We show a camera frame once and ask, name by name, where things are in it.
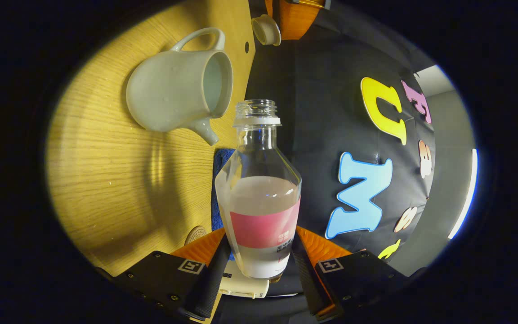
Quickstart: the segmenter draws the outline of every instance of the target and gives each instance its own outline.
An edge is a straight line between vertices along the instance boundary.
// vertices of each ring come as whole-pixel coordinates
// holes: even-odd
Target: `wood grain surface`
[[[211,121],[215,146],[187,129],[147,131],[125,104],[140,62],[203,27],[224,31],[234,72],[228,112]],[[183,50],[212,42],[205,35]],[[58,219],[93,265],[119,275],[154,250],[180,248],[197,225],[211,232],[214,150],[236,147],[234,107],[245,97],[254,55],[245,0],[189,0],[128,29],[74,76],[51,121],[45,168]]]

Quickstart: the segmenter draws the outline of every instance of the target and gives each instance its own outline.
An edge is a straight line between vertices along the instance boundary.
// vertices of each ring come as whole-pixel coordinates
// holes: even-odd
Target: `white ceramic pitcher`
[[[211,49],[181,50],[191,39],[208,33],[216,35]],[[218,142],[209,119],[225,114],[233,89],[232,65],[224,46],[223,31],[208,27],[143,61],[127,82],[127,107],[137,123],[151,131],[188,128],[209,145]]]

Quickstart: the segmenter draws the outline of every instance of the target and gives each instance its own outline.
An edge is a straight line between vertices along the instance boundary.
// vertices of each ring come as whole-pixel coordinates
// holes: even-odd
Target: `letter m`
[[[349,152],[343,153],[339,160],[339,182],[346,185],[351,179],[363,181],[337,194],[337,199],[356,211],[335,208],[329,218],[325,237],[332,239],[337,234],[354,230],[375,230],[383,211],[371,199],[389,187],[392,176],[393,161],[390,158],[387,158],[385,164],[372,164],[355,161]]]

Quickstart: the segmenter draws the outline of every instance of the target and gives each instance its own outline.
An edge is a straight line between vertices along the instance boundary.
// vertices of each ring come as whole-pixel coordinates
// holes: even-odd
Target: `glass bottle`
[[[214,183],[237,266],[253,279],[285,269],[299,213],[301,176],[277,149],[276,108],[271,100],[237,104],[237,149]]]

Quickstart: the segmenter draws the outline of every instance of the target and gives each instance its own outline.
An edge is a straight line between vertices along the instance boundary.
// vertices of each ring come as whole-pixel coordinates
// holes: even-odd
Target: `pink label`
[[[249,216],[231,212],[237,244],[247,248],[273,248],[295,235],[299,200],[293,207],[270,215]]]

